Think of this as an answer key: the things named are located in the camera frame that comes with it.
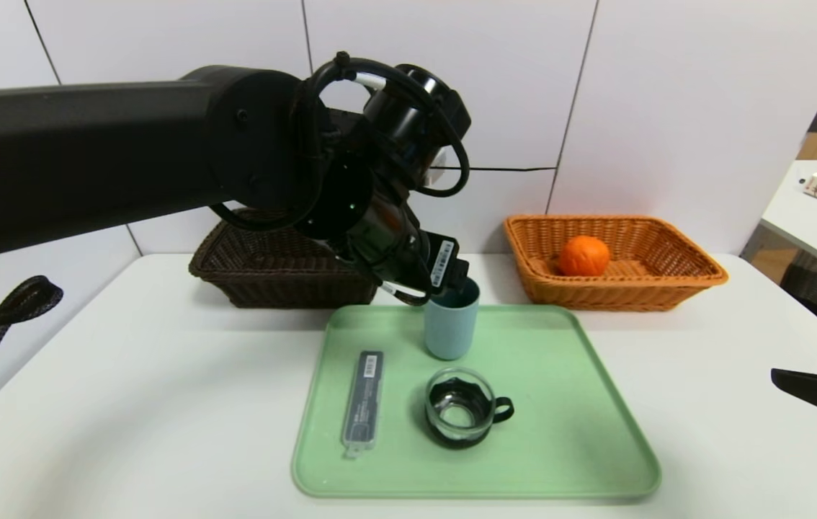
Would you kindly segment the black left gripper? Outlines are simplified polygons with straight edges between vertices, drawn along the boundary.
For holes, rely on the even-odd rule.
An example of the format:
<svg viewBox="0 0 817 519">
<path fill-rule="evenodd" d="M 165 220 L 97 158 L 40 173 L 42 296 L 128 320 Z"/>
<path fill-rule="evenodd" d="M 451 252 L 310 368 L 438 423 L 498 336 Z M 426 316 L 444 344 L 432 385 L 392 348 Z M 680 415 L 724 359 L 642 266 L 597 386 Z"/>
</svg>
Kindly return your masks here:
<svg viewBox="0 0 817 519">
<path fill-rule="evenodd" d="M 427 295 L 461 292 L 469 263 L 457 257 L 457 239 L 419 229 L 412 234 L 412 288 Z"/>
</svg>

